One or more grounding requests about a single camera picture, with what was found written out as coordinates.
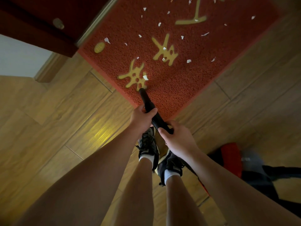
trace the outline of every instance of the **wood plank flooring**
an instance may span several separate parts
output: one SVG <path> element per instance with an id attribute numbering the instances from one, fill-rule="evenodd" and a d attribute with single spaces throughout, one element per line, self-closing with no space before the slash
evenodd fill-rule
<path id="1" fill-rule="evenodd" d="M 268 165 L 301 167 L 301 2 L 274 0 L 285 16 L 176 118 L 206 153 L 227 142 L 253 148 Z M 129 123 L 133 107 L 78 54 L 49 84 L 0 76 L 0 225 L 10 225 L 54 182 Z M 102 225 L 109 225 L 138 163 L 133 149 Z M 184 169 L 197 205 L 207 193 Z M 154 225 L 165 225 L 166 190 L 153 174 Z M 275 182 L 301 202 L 301 179 Z M 214 200 L 200 207 L 211 225 L 225 219 Z"/>

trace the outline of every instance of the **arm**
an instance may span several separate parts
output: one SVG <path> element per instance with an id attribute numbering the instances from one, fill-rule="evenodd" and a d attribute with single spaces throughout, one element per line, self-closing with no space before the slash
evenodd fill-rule
<path id="1" fill-rule="evenodd" d="M 301 219 L 272 201 L 197 147 L 189 129 L 169 121 L 174 134 L 159 128 L 171 151 L 185 160 L 213 197 L 229 225 L 301 225 Z"/>
<path id="2" fill-rule="evenodd" d="M 157 113 L 139 106 L 130 125 L 52 185 L 16 225 L 96 225 L 111 205 L 135 143 Z"/>

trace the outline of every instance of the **forearm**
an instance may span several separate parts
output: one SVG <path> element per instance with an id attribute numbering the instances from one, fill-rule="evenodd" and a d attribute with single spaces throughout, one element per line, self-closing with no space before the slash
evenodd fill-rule
<path id="1" fill-rule="evenodd" d="M 17 225 L 100 225 L 140 135 L 126 128 L 51 186 Z"/>
<path id="2" fill-rule="evenodd" d="M 197 173 L 229 225 L 300 225 L 301 220 L 211 160 L 199 149 L 184 160 Z"/>

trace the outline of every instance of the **white wall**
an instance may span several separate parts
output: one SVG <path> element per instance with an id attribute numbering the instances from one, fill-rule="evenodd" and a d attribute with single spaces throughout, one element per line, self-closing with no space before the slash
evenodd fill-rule
<path id="1" fill-rule="evenodd" d="M 0 35 L 0 75 L 34 77 L 51 53 Z"/>

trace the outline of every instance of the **white sock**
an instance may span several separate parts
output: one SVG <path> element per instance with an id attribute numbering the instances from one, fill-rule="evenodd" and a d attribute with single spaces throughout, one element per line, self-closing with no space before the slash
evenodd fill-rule
<path id="1" fill-rule="evenodd" d="M 179 173 L 174 172 L 174 171 L 169 171 L 169 170 L 165 170 L 165 171 L 164 171 L 164 183 L 165 183 L 165 185 L 166 185 L 167 179 L 168 179 L 169 177 L 171 177 L 172 175 L 178 175 L 178 176 L 180 176 Z"/>
<path id="2" fill-rule="evenodd" d="M 147 158 L 151 161 L 152 163 L 152 168 L 153 168 L 153 161 L 155 160 L 155 156 L 150 156 L 150 155 L 141 155 L 140 158 L 139 158 L 139 161 L 142 159 L 142 158 Z"/>

